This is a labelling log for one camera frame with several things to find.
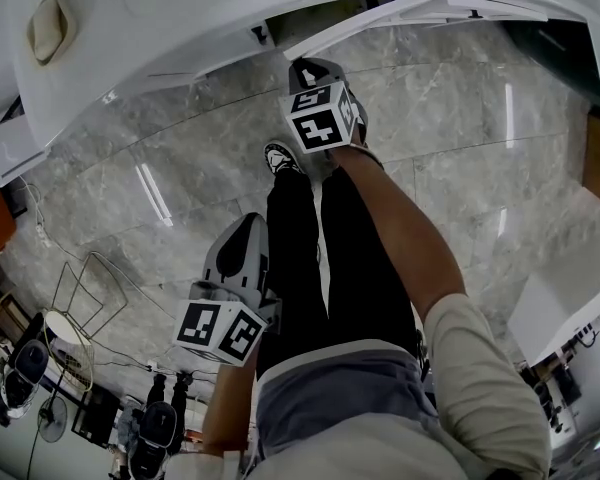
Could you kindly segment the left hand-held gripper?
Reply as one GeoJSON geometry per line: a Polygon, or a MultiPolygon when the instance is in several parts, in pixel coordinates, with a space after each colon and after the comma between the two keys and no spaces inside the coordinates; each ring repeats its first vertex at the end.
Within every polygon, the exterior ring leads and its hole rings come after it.
{"type": "Polygon", "coordinates": [[[221,283],[199,280],[178,304],[172,342],[209,361],[241,367],[262,335],[279,330],[281,300],[270,289],[250,287],[268,270],[268,227],[251,212],[233,222],[209,249],[204,278],[240,278],[221,283]]]}

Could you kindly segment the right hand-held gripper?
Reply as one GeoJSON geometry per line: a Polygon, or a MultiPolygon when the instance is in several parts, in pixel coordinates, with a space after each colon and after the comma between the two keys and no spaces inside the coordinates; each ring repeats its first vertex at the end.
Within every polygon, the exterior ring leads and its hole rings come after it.
{"type": "Polygon", "coordinates": [[[343,68],[320,58],[298,58],[288,71],[289,94],[279,98],[282,115],[305,154],[351,143],[362,122],[343,68]]]}

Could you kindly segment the white cabinet door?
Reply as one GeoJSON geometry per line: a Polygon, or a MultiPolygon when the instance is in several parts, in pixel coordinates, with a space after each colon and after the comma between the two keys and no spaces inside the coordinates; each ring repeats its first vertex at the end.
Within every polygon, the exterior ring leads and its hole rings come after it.
{"type": "Polygon", "coordinates": [[[273,47],[262,21],[230,33],[191,40],[153,62],[146,77],[156,81],[183,80],[186,84],[273,47]]]}
{"type": "Polygon", "coordinates": [[[312,56],[376,23],[403,13],[408,17],[424,14],[441,2],[442,0],[394,0],[338,22],[286,49],[283,54],[291,62],[301,57],[312,56]]]}

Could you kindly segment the person's left forearm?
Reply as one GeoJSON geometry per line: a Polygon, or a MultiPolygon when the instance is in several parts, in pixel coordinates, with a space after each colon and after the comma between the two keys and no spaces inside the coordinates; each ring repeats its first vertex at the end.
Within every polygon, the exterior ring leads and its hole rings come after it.
{"type": "Polygon", "coordinates": [[[242,367],[221,365],[202,427],[202,452],[222,457],[247,449],[257,359],[242,367]]]}

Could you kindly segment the person's right forearm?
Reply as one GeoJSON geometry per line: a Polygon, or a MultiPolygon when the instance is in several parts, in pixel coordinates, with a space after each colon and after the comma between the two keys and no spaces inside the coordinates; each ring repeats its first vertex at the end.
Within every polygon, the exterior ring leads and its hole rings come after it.
{"type": "Polygon", "coordinates": [[[425,320],[444,299],[465,300],[464,281],[451,249],[371,153],[345,146],[333,149],[331,156],[353,181],[419,316],[425,320]]]}

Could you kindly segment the person's black trousers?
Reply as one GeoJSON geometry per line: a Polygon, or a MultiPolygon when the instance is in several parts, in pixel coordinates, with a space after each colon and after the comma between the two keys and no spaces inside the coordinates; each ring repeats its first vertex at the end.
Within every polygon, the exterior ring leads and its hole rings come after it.
{"type": "Polygon", "coordinates": [[[307,175],[275,177],[267,198],[269,287],[282,301],[281,326],[265,334],[256,371],[304,353],[359,340],[417,351],[411,301],[371,215],[342,168],[314,203],[307,175]]]}

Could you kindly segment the person's left shoe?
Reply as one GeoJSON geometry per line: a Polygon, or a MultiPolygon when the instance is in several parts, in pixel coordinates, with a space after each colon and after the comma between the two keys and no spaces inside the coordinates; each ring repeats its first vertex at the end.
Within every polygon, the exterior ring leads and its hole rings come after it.
{"type": "Polygon", "coordinates": [[[264,156],[266,164],[274,176],[286,171],[305,174],[293,150],[281,141],[268,142],[264,147],[264,156]]]}

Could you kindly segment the person's grey inner shirt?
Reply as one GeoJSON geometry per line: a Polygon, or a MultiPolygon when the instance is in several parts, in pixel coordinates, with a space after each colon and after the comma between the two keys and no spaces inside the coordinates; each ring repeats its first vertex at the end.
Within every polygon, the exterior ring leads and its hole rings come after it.
{"type": "Polygon", "coordinates": [[[267,369],[257,386],[261,460],[363,414],[415,421],[437,416],[418,361],[382,340],[356,340],[294,356],[267,369]]]}

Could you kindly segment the black floor fan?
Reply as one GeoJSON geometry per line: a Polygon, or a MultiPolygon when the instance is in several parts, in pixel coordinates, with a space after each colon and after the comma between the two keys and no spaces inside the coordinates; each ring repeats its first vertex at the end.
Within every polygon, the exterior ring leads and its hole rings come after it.
{"type": "Polygon", "coordinates": [[[45,400],[37,417],[38,433],[47,443],[59,441],[67,426],[67,406],[65,401],[57,395],[52,395],[45,400]]]}

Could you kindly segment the dark green bin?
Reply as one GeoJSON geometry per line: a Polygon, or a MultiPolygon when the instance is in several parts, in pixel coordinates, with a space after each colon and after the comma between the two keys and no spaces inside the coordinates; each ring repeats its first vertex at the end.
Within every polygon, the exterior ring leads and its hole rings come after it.
{"type": "Polygon", "coordinates": [[[585,23],[552,19],[504,21],[501,26],[522,53],[600,107],[600,75],[585,23]]]}

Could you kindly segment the white water dispenser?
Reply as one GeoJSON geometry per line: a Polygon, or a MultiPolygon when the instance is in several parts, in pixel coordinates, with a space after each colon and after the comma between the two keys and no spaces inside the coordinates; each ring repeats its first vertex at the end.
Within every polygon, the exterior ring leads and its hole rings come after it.
{"type": "Polygon", "coordinates": [[[0,124],[0,188],[44,161],[49,149],[36,142],[27,118],[0,124]]]}

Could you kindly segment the beige soap dish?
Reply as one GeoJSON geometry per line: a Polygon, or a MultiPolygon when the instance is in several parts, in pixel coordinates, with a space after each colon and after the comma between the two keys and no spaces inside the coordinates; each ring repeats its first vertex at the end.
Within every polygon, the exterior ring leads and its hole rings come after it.
{"type": "Polygon", "coordinates": [[[26,37],[35,61],[44,67],[64,55],[77,32],[68,0],[42,0],[27,24],[26,37]]]}

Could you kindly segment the person's beige shirt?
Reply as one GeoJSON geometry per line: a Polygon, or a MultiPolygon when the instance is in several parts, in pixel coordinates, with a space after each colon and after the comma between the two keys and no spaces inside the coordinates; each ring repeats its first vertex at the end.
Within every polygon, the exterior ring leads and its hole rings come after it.
{"type": "Polygon", "coordinates": [[[547,480],[551,446],[533,390],[495,343],[467,297],[428,313],[435,418],[367,413],[261,460],[182,454],[166,480],[547,480]]]}

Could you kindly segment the white side table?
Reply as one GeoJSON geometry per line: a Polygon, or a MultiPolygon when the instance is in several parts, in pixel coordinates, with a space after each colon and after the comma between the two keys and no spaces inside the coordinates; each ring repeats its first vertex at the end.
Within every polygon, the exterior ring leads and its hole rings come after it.
{"type": "Polygon", "coordinates": [[[528,277],[507,325],[533,366],[599,315],[600,269],[542,269],[528,277]]]}

